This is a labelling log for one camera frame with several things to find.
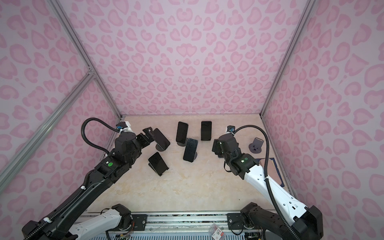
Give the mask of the black folding stand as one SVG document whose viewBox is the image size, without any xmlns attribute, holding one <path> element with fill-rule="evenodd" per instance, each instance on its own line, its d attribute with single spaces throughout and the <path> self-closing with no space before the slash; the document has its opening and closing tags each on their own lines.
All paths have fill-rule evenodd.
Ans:
<svg viewBox="0 0 384 240">
<path fill-rule="evenodd" d="M 156 167 L 154 167 L 151 163 L 148 163 L 148 165 L 160 177 L 163 175 L 163 173 L 165 171 L 167 171 L 169 169 L 169 167 L 167 165 L 160 165 L 160 166 L 156 166 Z"/>
</svg>

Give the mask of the silver phone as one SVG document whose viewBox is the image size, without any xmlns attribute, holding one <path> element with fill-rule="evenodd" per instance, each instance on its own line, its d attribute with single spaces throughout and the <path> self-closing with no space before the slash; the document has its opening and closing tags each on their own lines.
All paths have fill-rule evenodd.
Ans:
<svg viewBox="0 0 384 240">
<path fill-rule="evenodd" d="M 149 163 L 151 163 L 154 167 L 160 166 L 160 165 L 167 165 L 163 158 L 161 157 L 159 152 L 156 152 L 151 157 L 149 157 Z"/>
</svg>

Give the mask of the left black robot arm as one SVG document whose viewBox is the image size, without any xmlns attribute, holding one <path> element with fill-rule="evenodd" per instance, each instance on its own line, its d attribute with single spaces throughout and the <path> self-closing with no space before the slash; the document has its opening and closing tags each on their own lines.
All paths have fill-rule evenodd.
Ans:
<svg viewBox="0 0 384 240">
<path fill-rule="evenodd" d="M 29 221 L 22 233 L 26 240 L 85 240 L 105 230 L 116 227 L 128 228 L 130 212 L 126 208 L 112 208 L 109 213 L 81 225 L 76 220 L 108 188 L 115 184 L 136 160 L 142 149 L 154 141 L 151 127 L 136 135 L 122 131 L 115 139 L 114 149 L 90 170 L 82 185 L 61 205 L 38 222 Z"/>
</svg>

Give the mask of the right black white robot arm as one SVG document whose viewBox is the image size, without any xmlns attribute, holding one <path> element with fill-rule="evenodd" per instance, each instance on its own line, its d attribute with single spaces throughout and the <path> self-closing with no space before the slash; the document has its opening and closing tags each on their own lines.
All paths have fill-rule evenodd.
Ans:
<svg viewBox="0 0 384 240">
<path fill-rule="evenodd" d="M 235 137 L 225 134 L 214 140 L 213 152 L 224 158 L 230 171 L 252 185 L 276 208 L 274 212 L 250 203 L 241 210 L 247 227 L 260 227 L 283 240 L 320 240 L 324 236 L 323 215 L 289 194 L 274 179 L 265 176 L 258 160 L 242 153 Z"/>
</svg>

